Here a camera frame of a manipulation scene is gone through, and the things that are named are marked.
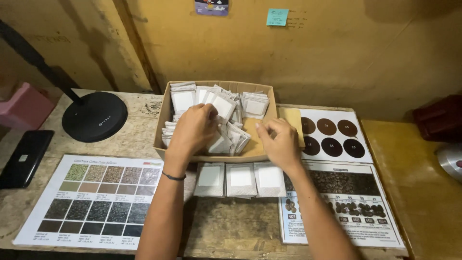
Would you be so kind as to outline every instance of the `pink container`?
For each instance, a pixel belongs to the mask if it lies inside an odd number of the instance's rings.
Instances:
[[[54,106],[29,83],[23,83],[10,100],[0,102],[0,124],[18,130],[37,130]]]

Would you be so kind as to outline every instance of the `blue sticky note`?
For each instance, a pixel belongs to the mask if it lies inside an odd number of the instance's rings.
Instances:
[[[268,10],[268,18],[266,19],[266,25],[285,26],[288,14],[289,9],[270,8]]]

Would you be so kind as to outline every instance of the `black lamp base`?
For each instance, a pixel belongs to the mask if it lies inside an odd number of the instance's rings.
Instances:
[[[108,92],[81,97],[84,104],[73,102],[62,116],[64,131],[77,141],[98,142],[117,133],[127,120],[125,103]]]

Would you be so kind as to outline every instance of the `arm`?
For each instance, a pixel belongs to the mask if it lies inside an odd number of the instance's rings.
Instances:
[[[217,115],[212,105],[190,107],[176,124],[165,152],[163,172],[177,178],[185,175],[191,156],[213,138]],[[180,246],[183,221],[184,181],[160,177],[141,233],[136,260],[174,260]]]
[[[272,139],[268,131],[277,136]],[[332,217],[319,196],[300,159],[298,134],[284,119],[273,119],[266,125],[257,125],[257,133],[269,159],[291,179],[297,192],[306,238],[316,260],[360,259],[339,223]]]

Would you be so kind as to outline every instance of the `red object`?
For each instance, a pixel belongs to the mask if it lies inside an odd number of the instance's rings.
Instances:
[[[0,102],[0,124],[19,130],[36,130],[54,106],[29,83],[23,83],[10,100]]]
[[[462,95],[450,95],[412,114],[425,140],[462,142]]]

